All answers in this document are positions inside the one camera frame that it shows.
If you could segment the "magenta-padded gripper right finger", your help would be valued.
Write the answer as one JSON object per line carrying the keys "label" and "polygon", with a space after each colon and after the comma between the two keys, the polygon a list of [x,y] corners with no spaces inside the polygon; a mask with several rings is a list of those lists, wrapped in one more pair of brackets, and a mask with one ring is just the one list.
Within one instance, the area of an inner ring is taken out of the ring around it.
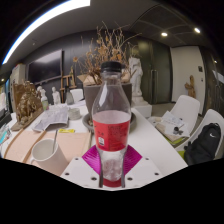
{"label": "magenta-padded gripper right finger", "polygon": [[149,156],[142,156],[131,146],[124,156],[123,170],[126,189],[140,188],[163,177]]}

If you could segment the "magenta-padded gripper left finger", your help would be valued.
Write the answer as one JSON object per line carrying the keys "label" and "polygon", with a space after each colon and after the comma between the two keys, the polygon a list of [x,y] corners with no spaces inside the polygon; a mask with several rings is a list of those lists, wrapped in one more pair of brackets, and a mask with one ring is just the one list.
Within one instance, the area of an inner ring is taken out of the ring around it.
{"label": "magenta-padded gripper left finger", "polygon": [[61,177],[84,188],[97,189],[100,184],[101,162],[95,146],[82,157],[71,160]]}

